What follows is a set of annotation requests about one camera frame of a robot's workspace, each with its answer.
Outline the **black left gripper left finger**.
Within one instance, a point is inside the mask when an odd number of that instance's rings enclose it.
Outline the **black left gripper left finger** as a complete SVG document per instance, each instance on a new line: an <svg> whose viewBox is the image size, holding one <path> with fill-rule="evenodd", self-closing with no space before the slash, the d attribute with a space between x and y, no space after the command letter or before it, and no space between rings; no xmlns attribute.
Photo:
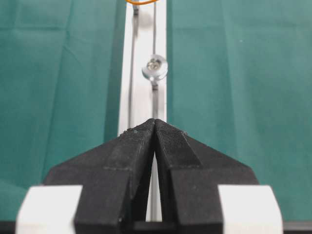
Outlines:
<svg viewBox="0 0 312 234"><path fill-rule="evenodd" d="M78 234L120 234L144 221L154 157L155 120L52 167L45 185L81 185Z"/></svg>

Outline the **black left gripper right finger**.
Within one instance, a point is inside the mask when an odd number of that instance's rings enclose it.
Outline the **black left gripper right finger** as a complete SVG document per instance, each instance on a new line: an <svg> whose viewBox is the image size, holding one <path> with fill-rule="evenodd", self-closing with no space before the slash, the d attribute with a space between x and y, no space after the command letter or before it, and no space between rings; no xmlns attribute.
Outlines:
<svg viewBox="0 0 312 234"><path fill-rule="evenodd" d="M221 234L217 186L257 185L253 170L160 119L154 136L163 221L179 234Z"/></svg>

